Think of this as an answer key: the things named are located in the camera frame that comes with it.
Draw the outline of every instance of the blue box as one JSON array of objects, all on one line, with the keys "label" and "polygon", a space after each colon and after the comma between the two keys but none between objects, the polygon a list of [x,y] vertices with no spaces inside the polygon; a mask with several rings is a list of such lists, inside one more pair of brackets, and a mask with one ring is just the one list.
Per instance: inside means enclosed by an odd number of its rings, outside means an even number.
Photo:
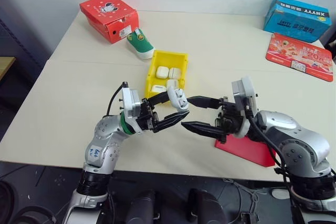
[{"label": "blue box", "polygon": [[328,9],[296,0],[273,0],[264,30],[314,42],[331,26]]}]

